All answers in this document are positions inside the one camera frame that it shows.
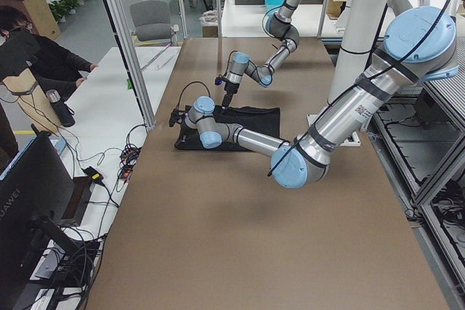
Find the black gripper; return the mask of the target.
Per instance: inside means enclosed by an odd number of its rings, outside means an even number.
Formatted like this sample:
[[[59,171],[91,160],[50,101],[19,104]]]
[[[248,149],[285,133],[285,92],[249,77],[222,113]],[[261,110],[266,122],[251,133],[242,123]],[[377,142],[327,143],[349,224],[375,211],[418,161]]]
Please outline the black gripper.
[[[222,100],[222,106],[229,106],[232,101],[233,95],[238,92],[238,84],[227,81],[225,83],[224,90],[225,96]]]

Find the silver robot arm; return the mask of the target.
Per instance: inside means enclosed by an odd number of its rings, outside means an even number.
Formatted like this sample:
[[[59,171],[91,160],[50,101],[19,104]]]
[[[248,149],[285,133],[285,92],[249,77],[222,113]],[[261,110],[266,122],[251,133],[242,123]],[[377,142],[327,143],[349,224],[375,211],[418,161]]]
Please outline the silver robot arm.
[[[285,0],[278,10],[268,14],[265,30],[273,38],[279,39],[281,44],[265,64],[256,65],[247,54],[242,52],[233,54],[227,73],[215,80],[216,85],[225,82],[223,108],[230,105],[233,95],[238,92],[243,75],[248,75],[263,87],[271,85],[274,72],[299,45],[299,32],[291,21],[300,2],[301,0]]]
[[[286,188],[322,179],[331,154],[402,87],[458,73],[456,12],[460,0],[352,0],[328,105],[308,130],[287,142],[214,117],[212,98],[197,98],[179,119],[206,149],[231,142],[270,157],[270,175]],[[280,46],[262,66],[236,52],[223,77],[227,107],[242,77],[261,86],[299,45],[292,17],[301,0],[285,0],[267,21]]]

